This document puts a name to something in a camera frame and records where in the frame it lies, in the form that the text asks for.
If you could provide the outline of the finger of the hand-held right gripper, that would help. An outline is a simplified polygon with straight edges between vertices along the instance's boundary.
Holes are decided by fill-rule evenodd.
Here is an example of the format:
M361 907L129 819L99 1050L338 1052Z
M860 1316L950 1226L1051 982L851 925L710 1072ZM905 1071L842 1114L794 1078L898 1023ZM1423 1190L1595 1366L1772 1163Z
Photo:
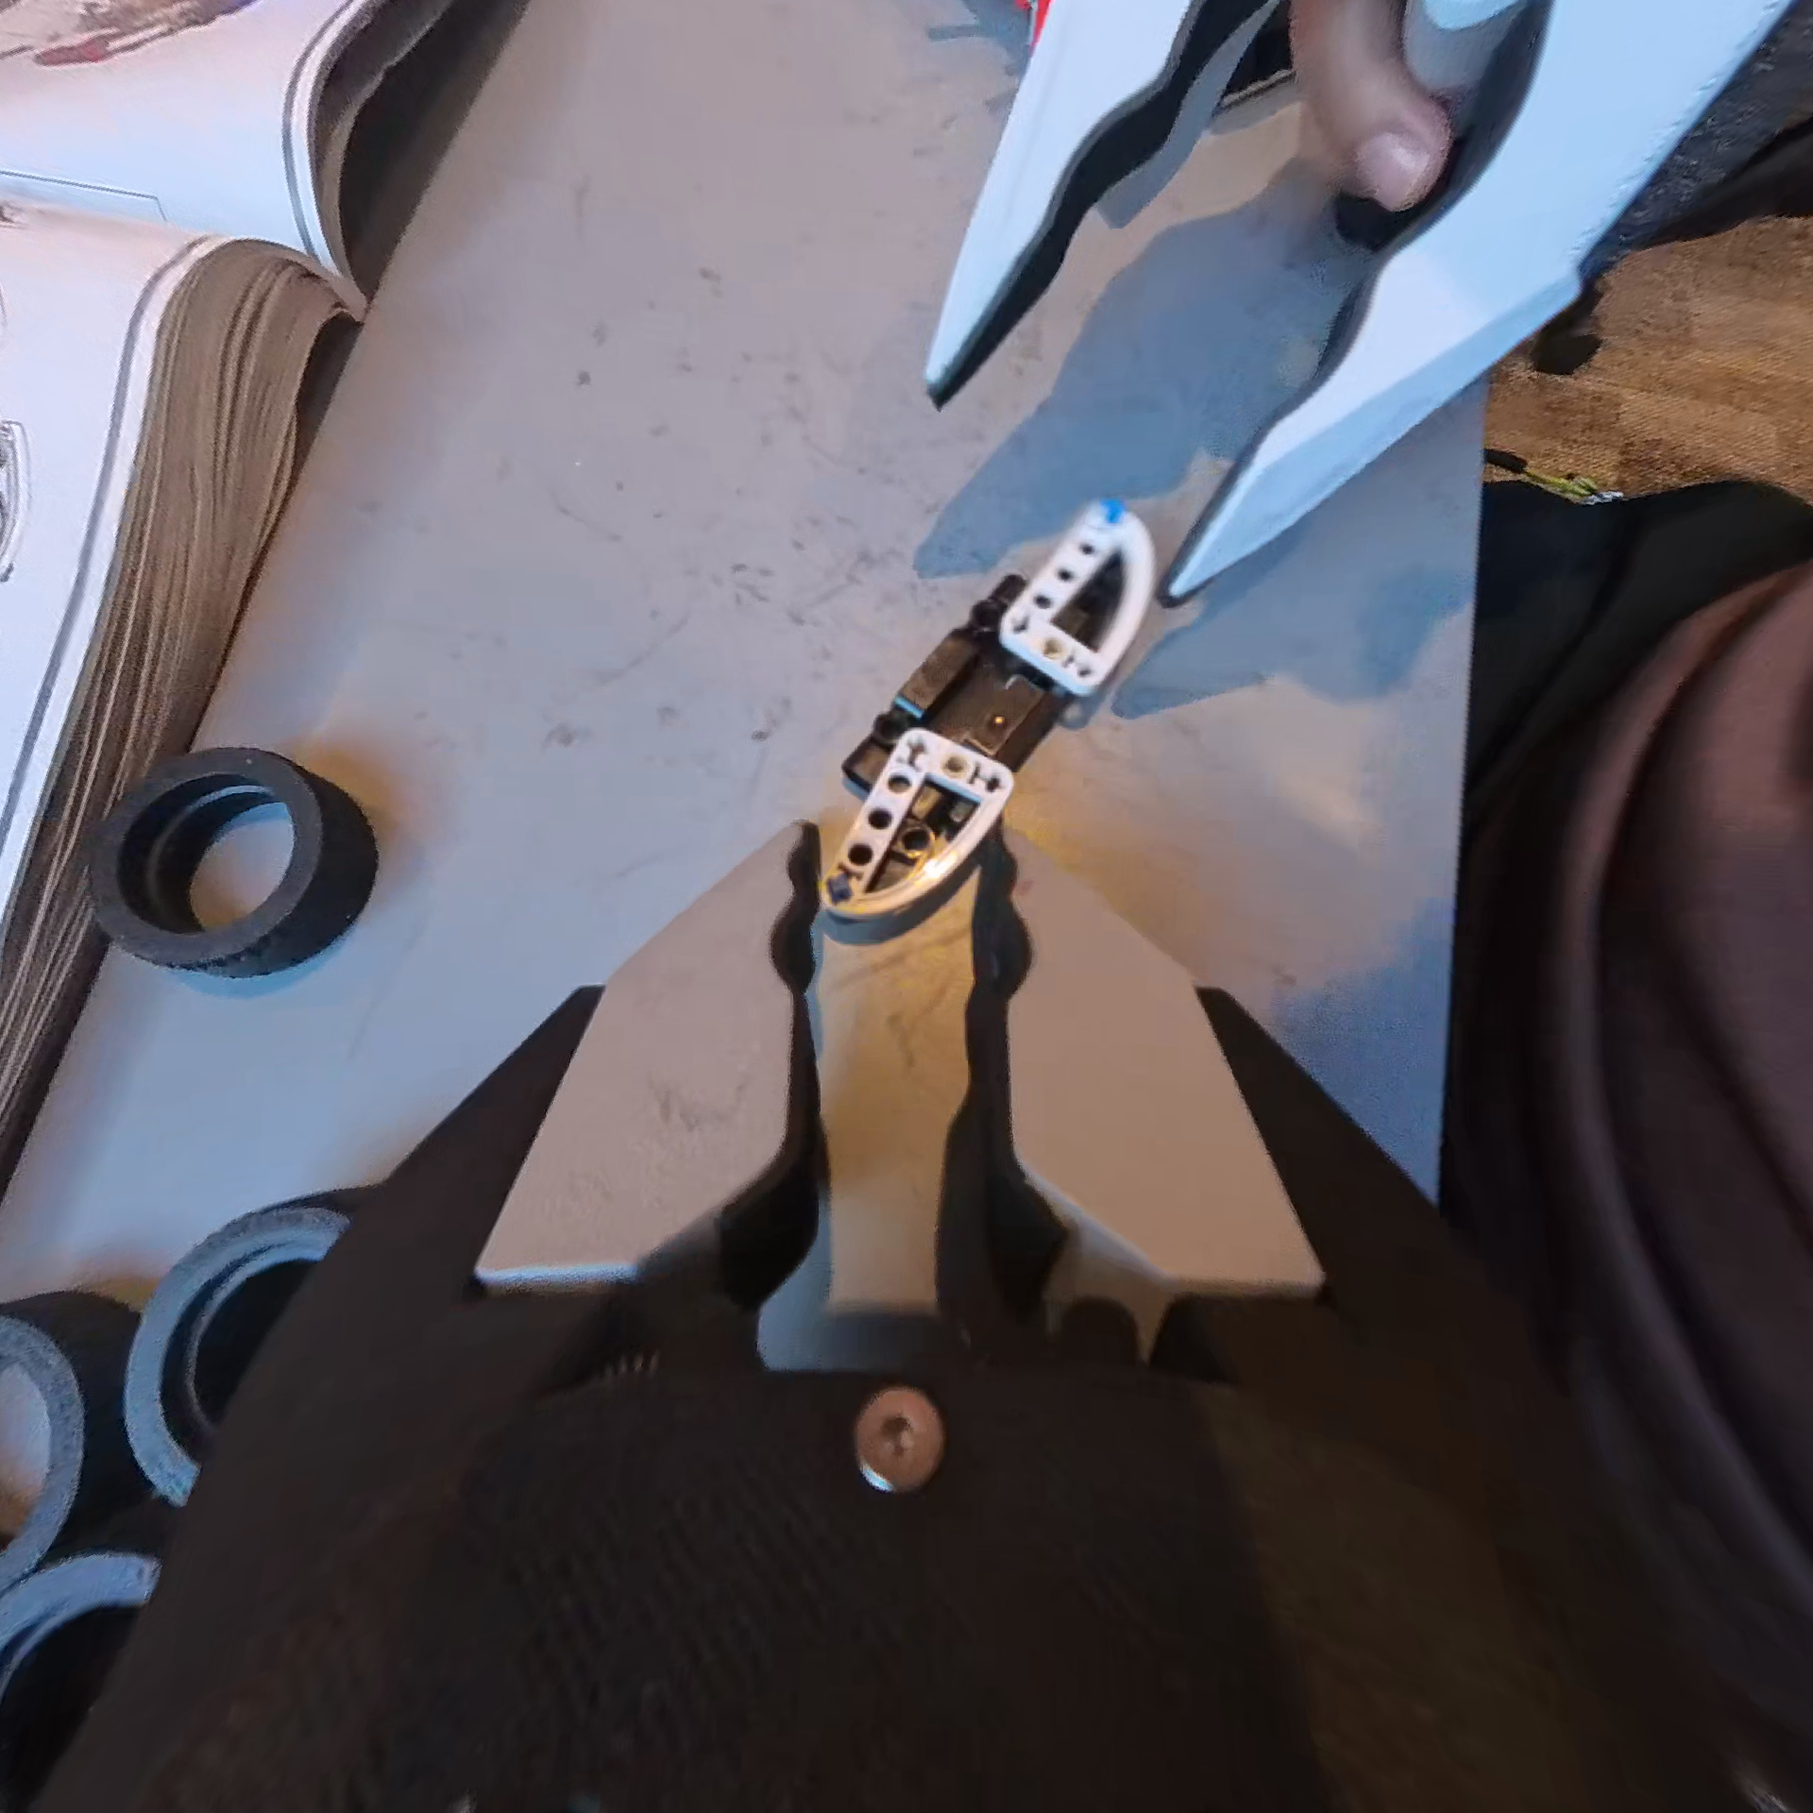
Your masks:
M1460 116L1435 205L1337 317L1305 388L1180 544L1179 603L1322 508L1573 304L1610 234L1763 54L1784 3L1405 5L1402 53Z
M948 405L1051 288L1083 217L1215 108L1275 5L1048 5L946 285L924 388Z

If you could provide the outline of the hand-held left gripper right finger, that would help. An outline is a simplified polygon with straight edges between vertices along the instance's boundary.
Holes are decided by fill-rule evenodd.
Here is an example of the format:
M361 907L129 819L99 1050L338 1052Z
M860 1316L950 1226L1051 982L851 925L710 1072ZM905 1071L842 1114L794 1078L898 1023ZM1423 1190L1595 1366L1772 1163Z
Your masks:
M1003 838L1009 1159L1045 1210L1033 1315L1160 1332L1186 1300L1312 1302L1325 1272L1193 975L1023 835Z

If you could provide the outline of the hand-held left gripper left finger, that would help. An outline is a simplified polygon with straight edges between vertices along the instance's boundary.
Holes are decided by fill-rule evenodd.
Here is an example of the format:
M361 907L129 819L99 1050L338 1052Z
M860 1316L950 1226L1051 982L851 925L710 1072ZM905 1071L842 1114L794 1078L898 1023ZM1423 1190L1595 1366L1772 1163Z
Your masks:
M602 989L475 1264L502 1290L710 1274L760 1308L821 1223L821 833L794 822Z

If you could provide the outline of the white curved toy panel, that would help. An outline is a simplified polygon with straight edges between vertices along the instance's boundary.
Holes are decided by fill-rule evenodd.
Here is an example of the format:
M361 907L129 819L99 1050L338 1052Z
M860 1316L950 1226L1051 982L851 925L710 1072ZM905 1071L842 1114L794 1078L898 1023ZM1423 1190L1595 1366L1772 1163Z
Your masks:
M1013 797L1013 770L916 729L886 753L821 884L823 912L851 934L892 936L965 879Z
M1118 577L1106 629L1059 626L1059 613L1106 574ZM1145 520L1120 501L1092 501L1009 604L1000 645L1059 694L1096 696L1140 639L1156 581L1156 553Z

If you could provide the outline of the black patterned toy beam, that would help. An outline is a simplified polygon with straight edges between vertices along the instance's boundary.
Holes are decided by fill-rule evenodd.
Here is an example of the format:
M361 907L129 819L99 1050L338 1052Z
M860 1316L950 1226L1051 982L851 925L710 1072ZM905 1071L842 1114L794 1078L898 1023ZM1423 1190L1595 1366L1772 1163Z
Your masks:
M880 780L908 731L943 737L1018 773L1057 728L1087 722L1082 700L1001 645L1006 610L1025 590L1023 574L1000 578L895 688L842 762L845 783L856 798Z

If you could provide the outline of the grey desk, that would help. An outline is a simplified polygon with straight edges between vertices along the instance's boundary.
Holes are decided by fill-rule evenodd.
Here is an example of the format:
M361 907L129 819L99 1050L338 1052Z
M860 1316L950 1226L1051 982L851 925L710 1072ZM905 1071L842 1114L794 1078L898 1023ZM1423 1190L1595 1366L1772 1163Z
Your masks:
M1272 96L960 397L924 356L1016 53L981 5L532 5L395 249L204 740L369 809L372 907L273 982L109 958L5 1296L133 1296L386 1173L574 987L794 820L1096 497L1163 554L1363 259ZM1435 1190L1478 527L1465 394L1156 618L1011 827Z

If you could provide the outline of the person's right hand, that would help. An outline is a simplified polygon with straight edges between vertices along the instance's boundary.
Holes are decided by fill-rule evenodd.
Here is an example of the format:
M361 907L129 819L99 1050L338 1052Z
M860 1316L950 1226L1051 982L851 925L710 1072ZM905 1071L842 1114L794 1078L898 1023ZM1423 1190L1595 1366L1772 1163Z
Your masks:
M1454 150L1446 108L1402 53L1402 3L1293 3L1288 48L1305 145L1340 192L1387 214L1419 208Z

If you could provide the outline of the thin yellow green stick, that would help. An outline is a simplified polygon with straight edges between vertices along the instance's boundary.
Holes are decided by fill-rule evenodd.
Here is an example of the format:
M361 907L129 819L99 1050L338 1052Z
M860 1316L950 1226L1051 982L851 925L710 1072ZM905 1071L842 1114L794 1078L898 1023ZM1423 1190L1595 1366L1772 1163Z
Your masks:
M1494 479L1537 487L1575 508L1604 508L1626 499L1620 491L1597 486L1577 473L1538 469L1525 457L1494 445L1484 445L1482 465Z

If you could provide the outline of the person's brown shirt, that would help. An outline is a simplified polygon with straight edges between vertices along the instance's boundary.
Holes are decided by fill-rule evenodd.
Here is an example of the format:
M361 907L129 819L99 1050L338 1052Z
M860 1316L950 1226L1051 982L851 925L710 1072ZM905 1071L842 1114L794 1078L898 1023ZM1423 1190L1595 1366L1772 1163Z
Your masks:
M1487 770L1449 1198L1683 1639L1808 1743L1808 566Z

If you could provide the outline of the open instruction booklet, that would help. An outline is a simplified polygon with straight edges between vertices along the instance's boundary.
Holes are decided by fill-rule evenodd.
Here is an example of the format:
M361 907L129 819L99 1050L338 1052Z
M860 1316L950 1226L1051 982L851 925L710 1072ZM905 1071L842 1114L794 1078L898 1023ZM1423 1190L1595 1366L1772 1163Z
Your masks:
M99 963L84 839L191 743L372 304L357 125L452 12L3 5L5 1173Z

